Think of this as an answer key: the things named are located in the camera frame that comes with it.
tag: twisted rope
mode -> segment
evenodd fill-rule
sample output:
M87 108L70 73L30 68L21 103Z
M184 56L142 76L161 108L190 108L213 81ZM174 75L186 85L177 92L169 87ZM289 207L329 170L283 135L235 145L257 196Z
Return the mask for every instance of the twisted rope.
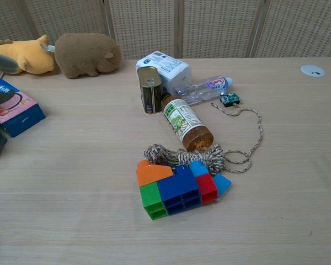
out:
M225 169L232 173L244 173L248 171L253 161L251 160L252 153L258 148L260 145L262 139L263 139L263 128L261 124L262 117L259 112L257 112L254 109L250 108L243 108L240 109L237 113L229 113L217 106L214 103L211 103L211 105L217 109L219 109L221 112L229 115L229 116L239 116L241 112L248 111L253 112L258 116L258 128L259 128L259 140L257 143L250 149L249 152L244 152L241 150L228 150L227 152L224 152L222 147L219 144L213 145L213 147L207 151L194 151L194 152L187 152L183 149L179 149L178 151L171 151L166 149L162 145L154 144L150 147L148 147L144 151L144 157L145 159L149 160L152 164L168 164L172 168L175 168L178 165L190 165L191 162L200 160L202 163L207 165L209 168L209 172L212 175L215 175L217 173L220 173L222 169ZM241 161L235 161L227 157L230 153L240 153L244 156L244 159ZM236 165L241 165L244 163L248 163L246 167L243 169L230 169L225 166L225 161L229 163L233 163Z

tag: brown bottle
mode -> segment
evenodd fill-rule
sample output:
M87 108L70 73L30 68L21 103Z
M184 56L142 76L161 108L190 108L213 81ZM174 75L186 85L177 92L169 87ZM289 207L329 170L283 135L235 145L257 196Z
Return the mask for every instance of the brown bottle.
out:
M211 147L213 135L185 100L169 93L163 94L162 112L186 150L207 150Z

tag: brown plush wombat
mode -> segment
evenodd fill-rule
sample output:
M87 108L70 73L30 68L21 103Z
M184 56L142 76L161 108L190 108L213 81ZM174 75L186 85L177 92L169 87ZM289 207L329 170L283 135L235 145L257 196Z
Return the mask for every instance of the brown plush wombat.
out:
M121 53L115 40L98 33L67 33L55 43L55 60L67 78L118 68Z

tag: canned drink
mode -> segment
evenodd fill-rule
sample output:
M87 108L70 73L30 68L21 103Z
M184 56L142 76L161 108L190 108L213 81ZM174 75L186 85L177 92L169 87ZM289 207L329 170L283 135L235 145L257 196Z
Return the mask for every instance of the canned drink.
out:
M146 113L162 111L161 102L161 77L153 66L145 66L137 69L140 80L140 90L143 108Z

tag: blue box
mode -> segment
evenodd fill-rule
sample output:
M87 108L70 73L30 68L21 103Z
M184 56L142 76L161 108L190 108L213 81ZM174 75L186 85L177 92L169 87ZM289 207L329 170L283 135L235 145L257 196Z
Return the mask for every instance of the blue box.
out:
M229 187L231 186L232 182L225 178L221 174L217 174L214 176L213 180L215 181L215 185L218 189L218 198L216 199L217 202L222 199L224 194L229 190Z
M199 186L191 170L181 165L174 175L157 181L159 193L170 215L201 204Z
M0 124L15 137L45 119L38 103L0 78Z
M209 173L207 167L199 160L192 162L190 164L190 169L195 177L206 175Z

